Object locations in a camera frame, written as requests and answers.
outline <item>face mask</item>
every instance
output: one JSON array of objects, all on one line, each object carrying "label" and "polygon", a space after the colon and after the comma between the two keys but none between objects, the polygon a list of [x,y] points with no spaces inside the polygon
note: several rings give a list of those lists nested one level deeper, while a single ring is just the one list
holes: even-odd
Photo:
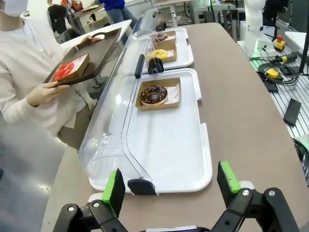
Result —
[{"label": "face mask", "polygon": [[27,10],[28,0],[0,0],[4,2],[4,13],[8,16],[19,17]]}]

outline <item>chocolate donut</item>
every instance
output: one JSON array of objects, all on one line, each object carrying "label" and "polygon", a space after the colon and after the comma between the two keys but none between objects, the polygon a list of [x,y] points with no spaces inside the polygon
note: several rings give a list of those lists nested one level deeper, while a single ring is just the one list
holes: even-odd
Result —
[{"label": "chocolate donut", "polygon": [[140,93],[140,101],[143,105],[163,104],[168,98],[168,91],[161,85],[147,86]]},{"label": "chocolate donut", "polygon": [[163,40],[166,40],[168,37],[169,36],[165,33],[158,33],[158,34],[154,35],[153,41],[154,42],[163,41]]}]

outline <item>blue shirt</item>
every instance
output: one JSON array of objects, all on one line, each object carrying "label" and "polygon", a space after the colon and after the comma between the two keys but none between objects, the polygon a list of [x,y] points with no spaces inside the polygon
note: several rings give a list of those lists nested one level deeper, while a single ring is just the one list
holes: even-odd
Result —
[{"label": "blue shirt", "polygon": [[98,0],[100,4],[104,4],[106,11],[112,9],[123,9],[125,6],[125,0]]}]

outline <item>white hoodie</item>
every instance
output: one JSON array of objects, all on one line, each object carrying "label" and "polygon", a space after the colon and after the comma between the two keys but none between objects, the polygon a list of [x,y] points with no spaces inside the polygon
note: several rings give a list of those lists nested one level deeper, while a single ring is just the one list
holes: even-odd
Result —
[{"label": "white hoodie", "polygon": [[35,49],[26,40],[9,33],[0,35],[0,110],[7,123],[27,118],[41,122],[53,136],[66,123],[75,122],[78,102],[77,92],[91,108],[93,100],[82,84],[71,87],[61,94],[53,104],[31,107],[26,96],[42,84],[50,72],[62,60],[65,51],[60,48],[47,24],[27,18],[41,39],[44,51]]}]

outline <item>black pole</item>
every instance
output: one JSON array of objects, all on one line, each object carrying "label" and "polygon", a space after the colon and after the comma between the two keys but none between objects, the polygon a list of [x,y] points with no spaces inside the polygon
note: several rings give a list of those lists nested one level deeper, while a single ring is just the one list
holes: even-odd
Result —
[{"label": "black pole", "polygon": [[307,56],[308,56],[308,47],[309,47],[309,15],[307,15],[307,34],[306,34],[303,56],[301,58],[301,62],[299,66],[299,74],[302,74],[304,72],[304,67],[305,67]]}]

